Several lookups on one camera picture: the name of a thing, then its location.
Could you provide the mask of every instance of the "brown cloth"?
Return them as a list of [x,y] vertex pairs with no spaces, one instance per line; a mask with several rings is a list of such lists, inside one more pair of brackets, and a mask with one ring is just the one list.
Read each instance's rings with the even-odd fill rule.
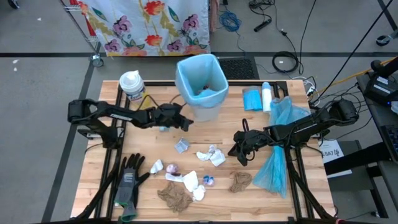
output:
[[173,210],[173,212],[182,212],[192,202],[191,196],[185,193],[183,187],[174,185],[173,182],[169,182],[168,186],[163,190],[158,190],[157,195],[163,201],[167,202],[167,206]]
[[244,189],[251,183],[251,175],[244,172],[236,172],[234,175],[234,182],[229,188],[232,193],[244,191]]

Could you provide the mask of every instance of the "trash bin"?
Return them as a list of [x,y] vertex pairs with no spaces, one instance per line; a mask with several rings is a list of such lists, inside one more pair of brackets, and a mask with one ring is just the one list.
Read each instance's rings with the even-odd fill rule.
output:
[[195,121],[216,119],[228,94],[228,81],[217,58],[202,54],[177,63],[175,86],[191,106]]

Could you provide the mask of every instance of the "black glove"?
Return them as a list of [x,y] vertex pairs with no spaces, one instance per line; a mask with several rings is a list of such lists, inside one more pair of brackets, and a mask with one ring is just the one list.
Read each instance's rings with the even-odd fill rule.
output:
[[119,173],[119,186],[114,201],[124,208],[121,220],[129,222],[137,215],[136,207],[138,202],[138,186],[140,186],[148,177],[149,173],[138,176],[138,170],[144,162],[145,156],[140,158],[140,154],[131,154],[129,160],[123,158]]

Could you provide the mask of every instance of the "gray floor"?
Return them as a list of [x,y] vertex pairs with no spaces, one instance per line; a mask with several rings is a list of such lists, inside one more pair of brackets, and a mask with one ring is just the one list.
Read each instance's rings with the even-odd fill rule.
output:
[[[90,48],[62,11],[57,1],[19,0],[21,9],[12,10],[6,1],[0,1],[0,53],[56,53],[90,52]],[[246,0],[229,0],[228,9],[243,23],[239,45],[247,52],[277,52],[292,50],[288,41],[275,29],[274,23],[258,33],[253,32],[262,16],[253,14]],[[312,1],[278,0],[276,2],[278,25],[288,32],[296,49],[309,13]],[[394,1],[390,13],[398,22],[398,2]],[[275,10],[267,12],[274,17]],[[303,40],[303,52],[351,52],[373,20],[381,12],[377,0],[319,0],[308,23]],[[84,20],[75,13],[80,24]],[[358,52],[398,52],[398,40],[385,47],[378,47],[374,39],[392,32],[385,16],[369,33]],[[236,46],[235,33],[219,29],[211,35],[214,52],[240,52]],[[341,73],[340,78],[369,68],[372,60],[388,57],[354,57]],[[97,99],[103,80],[116,80],[128,70],[140,70],[145,79],[173,79],[175,64],[180,58],[104,58],[105,66],[94,69],[86,96]],[[284,66],[289,60],[282,58]],[[303,76],[313,75],[317,86],[323,88],[340,69],[346,57],[303,57]],[[256,63],[273,71],[270,57],[256,57]],[[0,58],[2,68],[0,81],[0,118],[2,137],[0,148],[0,216],[2,223],[41,222],[55,173],[69,131],[66,121],[67,103],[79,97],[83,80],[89,66],[86,57],[59,58]],[[258,67],[260,78],[286,79],[280,74],[268,74]],[[349,88],[352,79],[330,88],[329,93]],[[361,113],[360,120],[348,127],[333,128],[329,138],[362,126],[369,119],[369,112]],[[362,147],[381,139],[371,121],[364,129],[349,134],[342,140],[358,139]],[[66,220],[70,216],[75,190],[80,176],[86,140],[75,136],[57,204],[52,220]],[[370,215],[355,220],[376,223],[393,223],[398,214],[393,206],[382,179],[376,179],[390,219],[377,219]],[[339,217],[349,218],[373,211],[375,206],[369,192],[333,192]]]

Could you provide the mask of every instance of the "wooden table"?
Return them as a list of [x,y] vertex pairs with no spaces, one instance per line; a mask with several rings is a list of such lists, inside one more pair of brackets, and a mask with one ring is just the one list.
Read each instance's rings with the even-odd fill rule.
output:
[[[286,82],[289,96],[292,98],[294,105],[308,108],[303,82],[300,80],[287,80]],[[115,104],[117,89],[118,81],[104,81],[99,100]],[[169,102],[178,94],[174,86],[148,86],[147,89],[158,104]],[[142,174],[149,172],[154,162],[157,159],[161,159],[164,166],[178,164],[181,173],[184,175],[195,170],[200,183],[204,175],[215,177],[215,186],[206,188],[205,198],[201,202],[193,202],[185,211],[173,213],[166,206],[166,203],[157,196],[157,191],[164,189],[168,184],[168,180],[165,180],[164,177],[165,171],[163,170],[157,175],[150,176],[139,189],[137,206],[139,215],[136,220],[286,221],[287,217],[295,216],[289,185],[287,186],[286,198],[270,193],[253,184],[250,184],[244,192],[233,194],[228,191],[233,182],[233,172],[248,172],[254,177],[270,156],[272,151],[270,147],[263,147],[256,153],[256,158],[249,162],[246,167],[243,167],[236,157],[227,156],[226,162],[215,167],[210,161],[200,161],[195,155],[197,151],[206,152],[210,144],[216,144],[217,148],[227,155],[234,144],[233,134],[238,130],[243,130],[241,122],[243,118],[248,120],[250,129],[261,130],[264,126],[268,126],[269,116],[267,114],[243,110],[242,89],[243,86],[230,86],[228,97],[222,105],[218,119],[205,123],[196,122],[189,127],[189,132],[184,132],[180,129],[160,132],[159,128],[139,129],[132,124],[127,124],[123,156],[130,156],[132,153],[138,152],[144,155],[146,159],[141,167]],[[177,98],[175,102],[182,104],[183,100]],[[183,108],[182,114],[193,119],[189,106]],[[111,123],[109,118],[102,119],[102,121],[106,125]],[[179,154],[174,149],[174,145],[181,137],[187,139],[191,146],[188,151]],[[100,142],[101,140],[89,141],[88,146]],[[310,141],[308,145],[318,148],[315,140]],[[106,150],[101,146],[92,148],[87,152],[76,192],[72,217],[82,212],[97,192],[105,152]],[[302,157],[309,189],[326,211],[333,215],[335,209],[321,155],[313,149],[303,148]],[[306,217],[303,194],[298,186],[297,188],[302,214]],[[104,216],[106,211],[107,196],[108,194],[104,197],[102,216]],[[113,220],[117,220],[122,212],[123,209],[121,207],[115,207]]]

